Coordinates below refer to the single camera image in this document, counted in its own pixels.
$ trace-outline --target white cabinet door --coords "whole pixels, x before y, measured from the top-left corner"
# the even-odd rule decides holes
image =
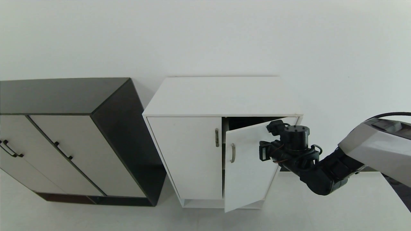
[[[281,120],[291,125],[297,123],[297,117]],[[226,132],[225,212],[263,200],[267,194],[278,164],[260,160],[259,142],[279,139],[267,132],[266,126],[269,123]],[[231,163],[233,152],[235,158]]]
[[[7,140],[0,135],[1,141]],[[65,192],[61,188],[57,187],[53,182],[51,182],[47,177],[42,175],[33,166],[31,166],[27,161],[21,157],[12,157],[13,154],[7,149],[3,144],[0,144],[4,149],[0,149],[0,168],[3,169],[7,174],[16,179],[18,182],[26,186],[27,188],[36,192],[46,192],[46,193],[61,193]]]
[[[33,121],[108,196],[146,197],[87,115],[32,115]]]
[[[68,194],[102,196],[23,115],[2,115],[1,133],[24,160]]]
[[[222,199],[221,117],[147,119],[180,198]]]

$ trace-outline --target cabinet base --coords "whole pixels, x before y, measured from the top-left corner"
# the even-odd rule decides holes
[[[144,197],[84,196],[69,194],[52,194],[43,192],[36,192],[36,194],[44,200],[52,202],[109,206],[155,206],[147,198]]]
[[[261,209],[264,201],[257,201],[240,209]],[[183,208],[224,208],[224,200],[194,200],[185,199]]]

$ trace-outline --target black handle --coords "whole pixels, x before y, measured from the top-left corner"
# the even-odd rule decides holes
[[[7,147],[8,149],[10,149],[10,151],[13,152],[15,155],[17,155],[18,157],[23,157],[23,156],[24,156],[23,153],[17,154],[13,149],[11,149],[11,148],[7,145],[8,143],[9,143],[8,140],[4,140],[4,142],[3,142],[3,144],[6,145],[6,147]]]
[[[65,157],[67,157],[66,153],[64,153],[64,152],[58,147],[59,144],[60,144],[60,143],[57,142],[57,141],[54,142],[55,147],[56,147],[61,153],[63,153]]]
[[[216,128],[214,132],[215,132],[215,146],[218,148],[220,146],[219,139],[218,139],[218,128]]]
[[[7,150],[3,147],[3,146],[1,146],[0,145],[0,148],[1,149],[3,149],[5,152],[7,152]],[[17,154],[14,154],[14,155],[12,155],[11,153],[9,153],[9,152],[7,152],[9,155],[11,155],[12,157],[17,157]]]

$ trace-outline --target metal handle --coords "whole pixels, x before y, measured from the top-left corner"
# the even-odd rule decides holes
[[[220,146],[220,143],[218,141],[218,128],[216,128],[214,131],[215,131],[215,146],[218,148]]]
[[[73,159],[73,156],[67,156],[66,153],[63,152],[63,150],[61,150],[61,148],[58,147],[59,144],[60,144],[60,143],[57,142],[57,141],[54,142],[55,147],[56,147],[61,153],[63,153],[65,157],[67,157],[68,159]]]
[[[13,149],[7,145],[8,143],[9,143],[8,140],[4,140],[4,141],[3,141],[3,144],[6,145],[6,147],[7,147],[8,149],[10,149],[10,151],[11,151],[12,153],[14,153],[15,155],[17,155],[18,157],[23,157],[23,156],[24,156],[23,153],[17,154],[15,151],[13,151]]]
[[[232,157],[231,157],[230,162],[231,162],[231,163],[234,163],[234,161],[236,160],[236,145],[232,143],[232,144],[231,144],[231,148],[233,149],[233,155],[232,155]]]
[[[0,148],[3,149],[5,152],[7,152],[7,150],[3,146],[0,145]],[[12,155],[9,152],[7,152],[7,154],[11,155],[12,157],[17,157],[17,154]]]

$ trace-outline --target dark cabinet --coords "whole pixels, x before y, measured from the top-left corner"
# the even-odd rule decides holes
[[[142,112],[130,78],[0,81],[0,167],[48,201],[155,206],[166,171]]]

